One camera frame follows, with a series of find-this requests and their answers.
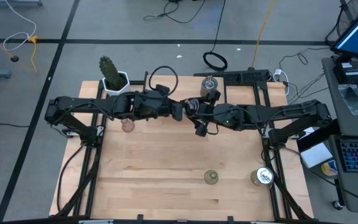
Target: wooden tabletop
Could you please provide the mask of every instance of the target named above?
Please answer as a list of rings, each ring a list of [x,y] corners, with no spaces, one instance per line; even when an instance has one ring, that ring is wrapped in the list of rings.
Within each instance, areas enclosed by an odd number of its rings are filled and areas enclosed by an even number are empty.
[[[179,77],[174,100],[200,95],[202,77]],[[217,78],[218,90],[224,102],[223,80]],[[173,88],[175,77],[154,76],[152,85]],[[83,82],[80,97],[94,98],[98,82]],[[141,90],[142,86],[132,86]],[[282,83],[268,83],[272,106],[286,105]],[[227,102],[255,104],[249,86],[227,86]],[[90,124],[92,114],[76,114]],[[290,121],[276,122],[276,127]],[[136,219],[143,214],[149,220],[227,220],[272,221],[272,204],[268,187],[258,187],[250,181],[250,173],[264,166],[260,158],[262,143],[257,131],[231,131],[220,128],[218,135],[205,138],[195,135],[193,123],[184,118],[178,122],[169,118],[136,121],[131,133],[124,133],[119,121],[108,121],[104,136],[98,179],[91,218]],[[208,126],[215,132],[215,125]],[[79,148],[80,140],[68,140],[62,164]],[[287,147],[297,150],[296,143]],[[82,168],[82,150],[68,165],[62,182],[61,206],[78,186]],[[301,208],[313,216],[299,157],[281,151],[287,189]],[[207,170],[216,170],[219,181],[208,185]],[[281,217],[284,217],[280,192],[277,190]],[[83,196],[86,201],[87,190]],[[85,211],[82,203],[81,213]],[[57,213],[56,193],[50,214]]]

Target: desk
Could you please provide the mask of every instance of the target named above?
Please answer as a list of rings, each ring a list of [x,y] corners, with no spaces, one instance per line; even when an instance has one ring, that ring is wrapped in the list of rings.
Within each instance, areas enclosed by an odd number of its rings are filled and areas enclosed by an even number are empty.
[[[358,115],[353,116],[338,91],[338,80],[333,71],[335,63],[332,58],[324,58],[322,59],[322,63],[341,134],[346,136],[358,136]]]
[[[174,100],[200,95],[203,77],[179,77]],[[222,78],[217,78],[218,90],[224,101]],[[152,85],[173,87],[175,77],[154,76]],[[141,90],[142,86],[131,86]],[[96,96],[98,82],[83,82],[80,97]],[[268,83],[272,106],[285,105],[284,86]],[[227,102],[255,104],[253,89],[248,86],[227,86]],[[90,124],[92,114],[75,115]],[[276,122],[276,127],[289,121]],[[136,219],[144,214],[146,220],[273,220],[269,188],[258,187],[250,181],[250,173],[264,166],[260,158],[262,143],[257,131],[235,132],[220,128],[216,136],[195,135],[193,123],[172,118],[136,121],[135,130],[124,133],[119,121],[108,121],[94,193],[91,218]],[[215,132],[215,126],[209,130]],[[78,149],[80,140],[68,140],[63,164]],[[296,149],[289,141],[288,147]],[[299,157],[282,151],[282,163],[288,191],[305,213],[313,216],[308,190]],[[68,165],[62,183],[62,206],[78,186],[84,151]],[[204,173],[214,169],[219,174],[215,185],[204,181]],[[80,214],[84,214],[83,195]],[[277,195],[280,216],[284,216]],[[56,193],[50,214],[56,214]]]
[[[333,157],[336,161],[338,169],[338,179],[336,180],[336,184],[339,184],[341,187],[344,187],[345,189],[358,195],[358,173],[344,172],[342,168],[343,164],[337,151],[337,146],[335,144],[335,140],[340,135],[358,137],[358,115],[354,116],[349,111],[349,108],[346,106],[341,94],[338,91],[338,81],[333,72],[333,68],[335,66],[333,59],[324,58],[322,59],[322,63],[324,72],[326,74],[329,92],[331,93],[337,116],[337,120],[333,122],[334,127],[322,136],[328,138],[329,145],[333,152]],[[337,193],[339,197],[339,203],[341,205],[345,205],[347,209],[352,212],[358,212],[358,198],[355,198],[345,192],[341,192],[338,189]]]

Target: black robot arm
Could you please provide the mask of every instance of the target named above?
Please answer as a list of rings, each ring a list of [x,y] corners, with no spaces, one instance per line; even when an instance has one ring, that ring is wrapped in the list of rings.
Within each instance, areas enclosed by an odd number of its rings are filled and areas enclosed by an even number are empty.
[[[157,85],[154,90],[127,92],[103,100],[62,96],[49,102],[45,120],[51,125],[62,124],[76,132],[87,146],[98,144],[98,129],[83,124],[71,112],[102,113],[109,119],[132,121],[157,119],[159,116],[171,116],[181,121],[184,114],[195,124],[199,136],[206,136],[209,123],[234,131],[258,129],[261,132],[270,121],[299,118],[282,129],[267,132],[273,146],[286,143],[288,137],[310,126],[324,126],[331,121],[326,105],[316,100],[272,108],[227,103],[215,105],[220,97],[218,91],[211,91],[206,97],[181,101],[171,100],[168,97],[169,91],[168,87]]]

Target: table leg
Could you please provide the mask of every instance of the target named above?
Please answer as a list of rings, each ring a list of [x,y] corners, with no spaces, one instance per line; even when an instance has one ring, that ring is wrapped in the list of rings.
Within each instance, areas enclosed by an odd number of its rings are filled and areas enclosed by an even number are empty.
[[[336,185],[340,186],[340,183],[339,183],[338,179],[335,179],[334,182],[335,182]],[[343,201],[342,191],[339,190],[338,188],[336,188],[336,193],[338,195],[338,200],[335,200],[335,201],[331,202],[331,204],[333,205],[333,207],[336,210],[342,210],[343,207],[345,206],[345,202]]]

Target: tin can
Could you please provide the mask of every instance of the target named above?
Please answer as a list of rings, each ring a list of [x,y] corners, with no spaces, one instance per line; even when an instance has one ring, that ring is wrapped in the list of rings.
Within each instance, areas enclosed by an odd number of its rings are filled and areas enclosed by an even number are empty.
[[[273,172],[266,167],[252,171],[251,181],[258,186],[269,186],[273,183]]]
[[[200,95],[206,96],[211,90],[216,90],[218,87],[218,81],[212,76],[208,76],[201,82]]]

